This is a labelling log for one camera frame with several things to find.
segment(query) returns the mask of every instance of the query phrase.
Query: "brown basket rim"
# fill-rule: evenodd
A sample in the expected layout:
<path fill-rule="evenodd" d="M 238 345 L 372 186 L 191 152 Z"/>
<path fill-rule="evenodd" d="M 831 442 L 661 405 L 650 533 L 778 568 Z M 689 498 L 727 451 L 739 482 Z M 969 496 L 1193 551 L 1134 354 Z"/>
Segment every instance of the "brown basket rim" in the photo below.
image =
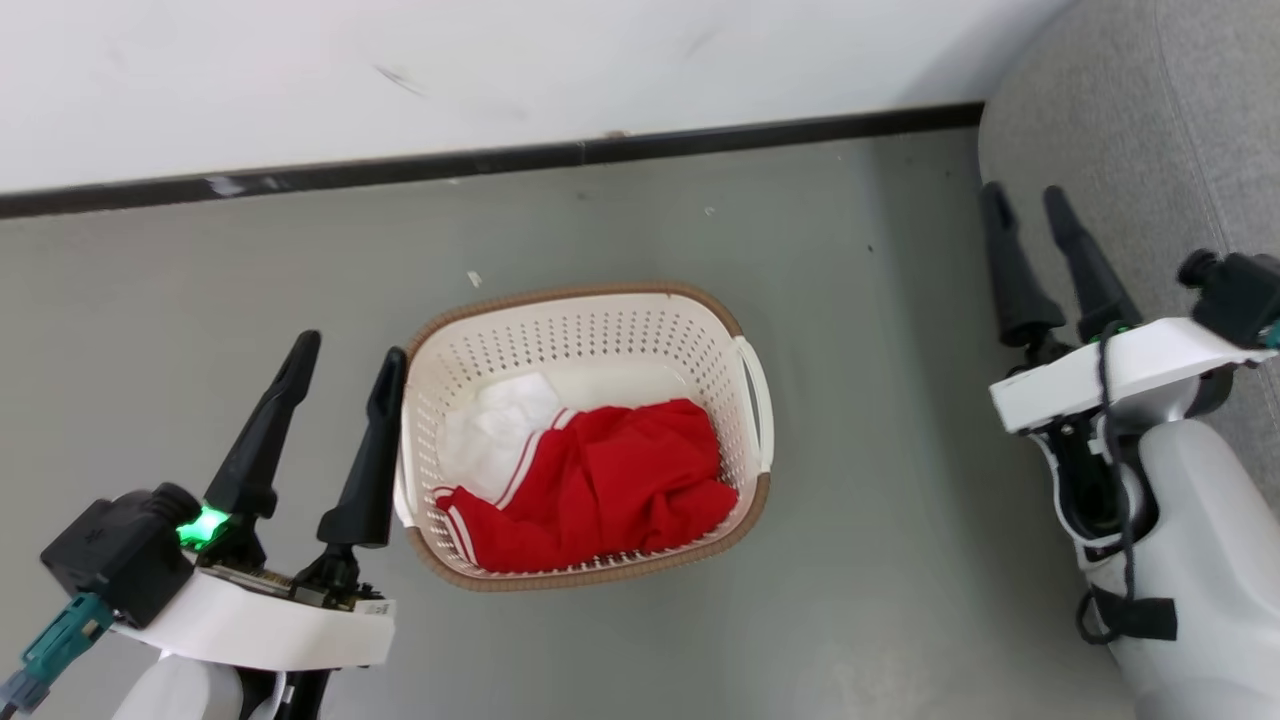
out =
<path fill-rule="evenodd" d="M 483 302 L 474 302 L 471 305 L 465 305 L 462 307 L 454 307 L 447 313 L 436 315 L 429 323 L 422 325 L 410 343 L 406 346 L 404 352 L 408 356 L 408 366 L 412 369 L 413 357 L 417 351 L 421 350 L 422 345 L 426 343 L 428 338 L 438 333 L 445 325 L 456 323 L 458 320 L 465 320 L 467 318 L 474 318 L 476 315 L 483 315 L 486 313 L 495 313 L 498 310 L 509 310 L 512 307 L 520 307 L 524 305 L 536 305 L 540 302 L 550 302 L 556 300 L 571 300 L 575 297 L 590 297 L 599 295 L 639 295 L 639 293 L 664 293 L 664 295 L 680 295 L 689 297 L 695 302 L 705 306 L 710 310 L 721 323 L 724 324 L 724 329 L 733 337 L 742 334 L 741 325 L 728 311 L 719 300 L 699 290 L 694 286 L 680 283 L 680 282 L 646 282 L 646 283 L 605 283 L 605 284 L 588 284 L 568 288 L 547 290 L 538 292 L 526 292 L 521 295 L 513 295 L 509 297 L 500 297 L 497 300 L 486 300 Z M 609 583 L 614 580 L 626 580 L 630 578 L 639 578 L 641 575 L 649 575 L 652 573 L 658 573 L 662 570 L 668 570 L 671 568 L 678 568 L 681 565 L 689 565 L 691 562 L 698 562 L 699 560 L 705 560 L 714 555 L 719 555 L 726 550 L 737 544 L 742 537 L 755 527 L 755 523 L 760 519 L 760 514 L 764 512 L 764 503 L 769 496 L 769 473 L 760 473 L 755 479 L 755 496 L 751 498 L 751 505 L 746 510 L 746 516 L 742 521 L 737 524 L 730 533 L 716 542 L 707 543 L 701 547 L 687 550 L 684 552 L 677 552 L 675 555 L 667 555 L 663 557 L 655 557 L 653 560 L 645 560 L 643 562 L 635 562 L 628 565 L 622 565 L 618 568 L 602 568 L 593 569 L 580 573 L 563 573 L 563 574 L 549 574 L 549 575 L 532 575 L 532 577 L 520 577 L 520 578 L 471 578 L 462 573 L 458 573 L 449 565 L 447 565 L 435 552 L 428 546 L 426 538 L 422 537 L 422 532 L 419 528 L 404 528 L 408 536 L 410 544 L 417 553 L 419 560 L 424 565 L 431 569 L 433 573 L 444 578 L 451 584 L 460 588 L 475 591 L 475 592 L 513 592 L 513 591 L 539 591 L 539 589 L 553 589 L 553 588 L 573 588 L 581 585 L 593 585 L 598 583 Z"/>

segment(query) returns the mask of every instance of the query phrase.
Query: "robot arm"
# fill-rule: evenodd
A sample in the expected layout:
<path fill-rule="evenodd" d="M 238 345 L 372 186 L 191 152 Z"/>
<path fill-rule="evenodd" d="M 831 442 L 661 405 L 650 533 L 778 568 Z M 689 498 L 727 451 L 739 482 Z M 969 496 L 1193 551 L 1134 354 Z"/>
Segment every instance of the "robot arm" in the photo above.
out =
<path fill-rule="evenodd" d="M 992 401 L 1053 473 L 1089 585 L 1082 635 L 1108 644 L 1143 720 L 1280 717 L 1280 525 L 1230 447 L 1190 419 L 1225 401 L 1235 368 L 1276 355 L 1280 263 L 1198 251 L 1179 272 L 1201 291 L 1192 318 L 1143 323 L 1050 188 L 1083 316 L 1073 348 L 1053 337 L 1065 322 L 998 186 L 982 201 L 1001 341 L 1027 351 Z"/>
<path fill-rule="evenodd" d="M 360 582 L 353 548 L 385 547 L 407 360 L 390 348 L 338 505 L 316 533 L 321 555 L 297 575 L 268 570 L 255 525 L 293 410 L 306 397 L 320 334 L 298 336 L 201 505 L 178 486 L 90 506 L 41 553 L 72 603 L 0 687 L 0 717 L 33 712 L 72 661 L 108 630 L 163 651 L 119 720 L 307 720 L 333 670 L 385 662 L 394 601 Z"/>

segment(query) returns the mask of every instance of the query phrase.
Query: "black cable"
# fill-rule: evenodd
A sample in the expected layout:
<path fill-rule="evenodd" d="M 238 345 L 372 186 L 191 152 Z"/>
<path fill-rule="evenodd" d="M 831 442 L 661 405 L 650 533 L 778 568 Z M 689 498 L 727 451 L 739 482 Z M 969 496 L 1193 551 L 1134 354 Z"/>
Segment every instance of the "black cable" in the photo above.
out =
<path fill-rule="evenodd" d="M 1133 519 L 1129 518 L 1129 493 L 1124 488 L 1120 437 L 1116 434 L 1115 416 L 1111 414 L 1111 380 L 1107 377 L 1107 345 L 1110 345 L 1111 340 L 1124 327 L 1124 323 L 1120 320 L 1112 320 L 1107 323 L 1102 334 L 1098 336 L 1098 384 L 1102 386 L 1102 442 L 1107 447 L 1107 455 L 1111 456 L 1108 470 L 1116 486 L 1116 510 L 1120 512 L 1120 550 L 1124 553 L 1124 601 L 1112 615 L 1112 624 L 1107 626 L 1107 632 L 1094 633 L 1084 625 L 1084 616 L 1089 611 L 1089 602 L 1096 602 L 1096 598 L 1093 597 L 1092 587 L 1084 591 L 1084 597 L 1080 598 L 1080 603 L 1075 609 L 1075 629 L 1080 633 L 1080 638 L 1089 644 L 1108 644 L 1123 634 L 1116 625 L 1123 624 L 1137 594 L 1133 566 Z"/>

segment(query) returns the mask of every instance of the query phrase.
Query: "gray fabric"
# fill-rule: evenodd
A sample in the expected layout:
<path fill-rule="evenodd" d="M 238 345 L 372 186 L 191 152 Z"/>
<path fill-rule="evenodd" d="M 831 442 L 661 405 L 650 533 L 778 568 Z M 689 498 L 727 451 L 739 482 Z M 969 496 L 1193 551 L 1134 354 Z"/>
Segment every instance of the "gray fabric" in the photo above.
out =
<path fill-rule="evenodd" d="M 1280 1 L 1083 0 L 987 105 L 984 179 L 1006 184 L 1032 265 L 1071 315 L 1039 192 L 1066 188 L 1148 318 L 1185 315 L 1196 247 L 1280 255 Z M 1236 373 L 1208 420 L 1280 510 L 1280 365 Z"/>

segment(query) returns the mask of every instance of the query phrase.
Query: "white stripe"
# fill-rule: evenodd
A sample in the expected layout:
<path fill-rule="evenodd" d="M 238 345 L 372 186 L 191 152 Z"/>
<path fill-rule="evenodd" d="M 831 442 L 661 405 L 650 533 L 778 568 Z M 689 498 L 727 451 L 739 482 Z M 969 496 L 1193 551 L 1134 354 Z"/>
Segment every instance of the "white stripe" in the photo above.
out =
<path fill-rule="evenodd" d="M 520 486 L 525 482 L 525 475 L 529 474 L 529 468 L 534 464 L 534 456 L 538 455 L 538 443 L 541 442 L 541 439 L 543 430 L 538 430 L 534 433 L 534 437 L 529 438 L 529 451 L 525 452 L 525 456 L 520 460 L 520 466 L 516 468 L 516 475 L 511 480 L 511 489 L 507 491 L 506 496 L 498 498 L 500 501 L 497 506 L 498 510 L 504 510 L 508 505 L 511 505 L 512 498 L 516 497 L 516 493 L 520 491 Z"/>
<path fill-rule="evenodd" d="M 453 518 L 453 523 L 457 525 L 458 533 L 462 534 L 461 538 L 453 538 L 458 544 L 458 550 L 462 551 L 462 556 L 466 557 L 468 562 L 476 565 L 476 548 L 471 546 L 471 533 L 467 532 L 467 523 L 462 519 L 462 514 L 458 512 L 457 506 L 449 507 L 449 518 Z"/>
<path fill-rule="evenodd" d="M 577 415 L 577 410 L 566 410 L 562 415 L 556 418 L 556 421 L 552 423 L 552 428 L 563 430 L 564 427 L 568 425 L 568 421 L 573 419 L 573 415 Z"/>
<path fill-rule="evenodd" d="M 552 420 L 552 427 L 549 429 L 564 429 L 564 427 L 568 425 L 568 421 L 573 419 L 573 415 L 577 415 L 577 410 L 562 410 L 556 415 L 554 420 Z M 534 457 L 538 456 L 538 443 L 543 441 L 543 434 L 544 430 L 538 430 L 534 433 L 534 437 L 529 439 L 529 452 L 525 454 L 520 466 L 516 468 L 515 479 L 511 482 L 511 491 L 507 492 L 504 497 L 498 498 L 500 501 L 497 503 L 498 510 L 504 510 L 508 505 L 511 505 L 511 501 L 516 497 L 516 492 L 520 491 L 520 486 L 525 483 L 525 477 L 529 475 L 529 469 L 534 465 Z"/>

